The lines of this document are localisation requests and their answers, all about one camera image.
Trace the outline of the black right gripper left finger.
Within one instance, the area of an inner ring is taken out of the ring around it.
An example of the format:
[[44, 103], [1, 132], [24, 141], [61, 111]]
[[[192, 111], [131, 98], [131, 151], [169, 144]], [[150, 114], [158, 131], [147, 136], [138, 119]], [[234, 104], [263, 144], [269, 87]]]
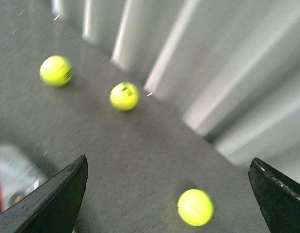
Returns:
[[85, 155], [0, 214], [0, 233], [71, 233], [88, 179]]

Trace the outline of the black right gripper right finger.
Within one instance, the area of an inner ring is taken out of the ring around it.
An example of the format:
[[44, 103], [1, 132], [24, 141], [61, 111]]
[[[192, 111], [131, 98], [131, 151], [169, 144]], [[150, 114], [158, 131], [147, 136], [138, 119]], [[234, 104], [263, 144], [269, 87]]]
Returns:
[[269, 231], [300, 233], [300, 184], [259, 158], [248, 176]]

